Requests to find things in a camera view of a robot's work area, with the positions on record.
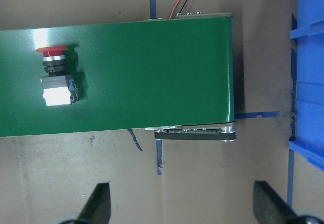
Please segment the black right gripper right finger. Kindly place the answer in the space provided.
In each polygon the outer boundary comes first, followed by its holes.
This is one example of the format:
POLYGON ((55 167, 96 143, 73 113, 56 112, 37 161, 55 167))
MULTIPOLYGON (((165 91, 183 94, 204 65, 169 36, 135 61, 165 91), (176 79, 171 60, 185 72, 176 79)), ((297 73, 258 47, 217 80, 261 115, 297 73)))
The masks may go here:
POLYGON ((266 181, 254 182, 253 214, 258 223, 323 223, 311 215, 297 215, 266 181))

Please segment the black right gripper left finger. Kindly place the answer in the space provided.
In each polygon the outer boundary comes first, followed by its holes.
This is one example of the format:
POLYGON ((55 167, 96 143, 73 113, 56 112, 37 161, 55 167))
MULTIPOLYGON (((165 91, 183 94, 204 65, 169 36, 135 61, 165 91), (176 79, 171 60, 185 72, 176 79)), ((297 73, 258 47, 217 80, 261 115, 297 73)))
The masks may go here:
POLYGON ((109 223, 111 217, 111 198, 109 182, 98 183, 80 214, 75 219, 61 223, 109 223))

